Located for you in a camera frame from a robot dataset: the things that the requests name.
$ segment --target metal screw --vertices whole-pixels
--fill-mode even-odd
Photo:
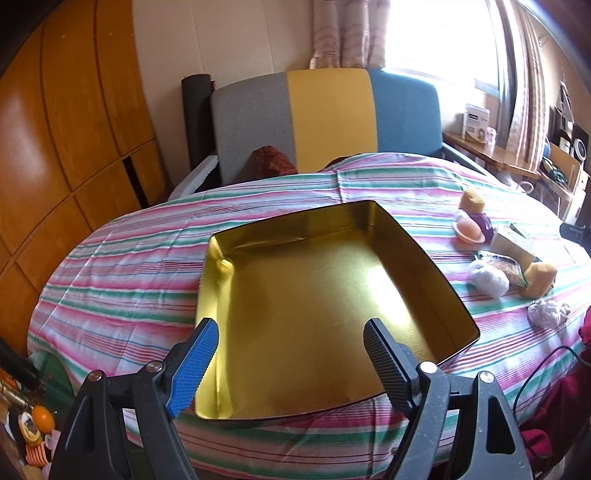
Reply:
[[[433,374],[437,371],[437,365],[433,362],[422,362],[419,368],[426,374]]]
[[[103,378],[103,372],[100,370],[93,370],[86,376],[86,379],[90,382],[98,382],[101,378]]]
[[[146,370],[151,374],[160,372],[162,370],[162,362],[160,360],[152,360],[146,364]]]
[[[495,376],[486,370],[480,372],[478,376],[484,383],[493,383],[495,381]]]

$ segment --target striped bedsheet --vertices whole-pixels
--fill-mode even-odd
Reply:
[[[462,188],[475,186],[494,225],[517,222],[537,254],[558,268],[551,297],[571,306],[557,331],[532,329],[528,301],[510,290],[494,300],[466,285],[471,249],[454,237]],[[591,304],[591,260],[558,234],[560,220],[528,196],[444,160],[402,154],[357,155],[317,174],[232,185],[123,216],[92,233],[61,263],[41,293],[29,352],[47,350],[79,386],[100,368],[137,371],[184,341],[195,321],[207,240],[224,229],[298,210],[376,200],[428,252],[475,318],[482,336],[448,372],[492,371],[512,402],[534,367],[557,345],[581,350],[577,330]],[[573,364],[558,354],[519,401],[527,418],[545,390]],[[133,412],[130,438],[139,442]],[[439,458],[449,454],[450,414]],[[404,422],[382,395],[352,406],[252,429],[222,429],[185,412],[177,430],[200,467],[234,478],[356,479],[384,471]]]

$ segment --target packet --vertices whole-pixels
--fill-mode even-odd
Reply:
[[[487,250],[478,250],[474,252],[474,258],[476,260],[482,260],[488,263],[491,267],[502,270],[511,285],[517,285],[519,287],[526,287],[527,281],[521,271],[519,262],[506,255],[495,254]]]

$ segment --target small box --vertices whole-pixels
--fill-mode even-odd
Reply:
[[[564,173],[568,181],[567,190],[574,192],[580,176],[579,172],[583,170],[581,164],[554,144],[550,144],[550,160]]]
[[[466,104],[464,112],[464,124],[462,126],[462,138],[484,144],[486,142],[486,129],[491,117],[490,110]]]
[[[537,259],[531,241],[505,225],[496,229],[491,240],[490,250],[493,253],[514,258],[519,262],[523,271]]]

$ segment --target window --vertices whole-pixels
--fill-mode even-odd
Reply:
[[[392,0],[386,68],[475,86],[498,97],[496,44],[486,0]]]

